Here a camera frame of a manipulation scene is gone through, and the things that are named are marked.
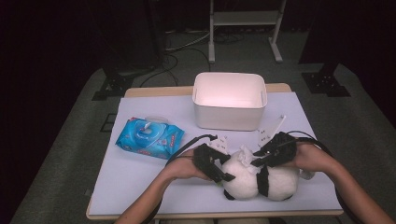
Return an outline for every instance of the blue wipes package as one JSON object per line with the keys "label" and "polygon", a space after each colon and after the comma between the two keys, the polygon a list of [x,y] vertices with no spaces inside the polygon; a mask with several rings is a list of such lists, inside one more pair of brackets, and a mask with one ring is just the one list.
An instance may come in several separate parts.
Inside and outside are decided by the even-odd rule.
{"label": "blue wipes package", "polygon": [[124,150],[168,160],[180,146],[184,131],[176,125],[128,119],[116,145]]}

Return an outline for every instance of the panda plush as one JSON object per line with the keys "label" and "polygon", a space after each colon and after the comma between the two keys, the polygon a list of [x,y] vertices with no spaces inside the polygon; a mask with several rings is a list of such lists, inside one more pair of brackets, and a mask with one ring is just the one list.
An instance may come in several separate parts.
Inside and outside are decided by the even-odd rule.
{"label": "panda plush", "polygon": [[314,173],[286,166],[256,167],[253,152],[241,146],[230,159],[221,166],[224,174],[235,176],[231,181],[222,180],[224,195],[229,200],[248,200],[261,194],[272,201],[290,198],[297,190],[299,177],[310,179]]}

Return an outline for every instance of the white plastic bin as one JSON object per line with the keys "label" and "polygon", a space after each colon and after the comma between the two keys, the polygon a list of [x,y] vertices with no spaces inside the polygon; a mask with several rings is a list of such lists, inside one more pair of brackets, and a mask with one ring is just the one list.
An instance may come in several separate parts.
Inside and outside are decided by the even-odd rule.
{"label": "white plastic bin", "polygon": [[200,128],[257,130],[267,105],[264,79],[255,74],[201,73],[192,93]]}

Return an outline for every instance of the forearm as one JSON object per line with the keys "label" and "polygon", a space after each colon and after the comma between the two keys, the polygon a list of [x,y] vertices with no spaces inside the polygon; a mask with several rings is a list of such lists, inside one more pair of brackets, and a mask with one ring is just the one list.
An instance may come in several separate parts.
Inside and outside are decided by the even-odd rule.
{"label": "forearm", "polygon": [[364,223],[395,223],[338,162],[325,172],[351,211]]}
{"label": "forearm", "polygon": [[157,175],[142,195],[122,213],[116,224],[144,221],[161,201],[165,190],[173,180],[174,178],[168,175],[161,173]]}

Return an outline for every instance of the dark background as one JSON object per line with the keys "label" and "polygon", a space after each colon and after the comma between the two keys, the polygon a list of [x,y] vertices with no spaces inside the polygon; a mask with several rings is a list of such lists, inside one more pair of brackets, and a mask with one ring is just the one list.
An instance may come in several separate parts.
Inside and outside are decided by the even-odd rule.
{"label": "dark background", "polygon": [[[135,2],[138,7],[145,7],[147,1]],[[143,14],[131,20],[134,21],[131,26],[146,24],[139,27],[142,29],[139,34],[133,29],[124,30],[128,28],[117,23],[120,15],[117,4],[125,3],[121,0],[0,2],[0,74],[4,80],[0,223],[8,223],[12,218],[91,74],[104,65],[134,69],[161,62],[155,44],[138,45],[144,49],[136,49],[135,42],[125,42],[129,37],[136,40],[153,35],[147,27],[153,23],[150,21],[153,15]],[[155,5],[163,30],[208,28],[209,1],[163,0]],[[392,1],[374,0],[323,0],[320,4],[314,0],[289,1],[281,26],[282,31],[310,30],[300,63],[336,59],[344,64],[357,74],[393,125],[396,124],[394,5]],[[216,0],[215,4],[216,10],[275,8],[278,8],[275,0],[265,3]],[[151,53],[143,62],[137,62],[133,53],[122,52],[122,46],[114,45],[117,43],[132,51]]]}

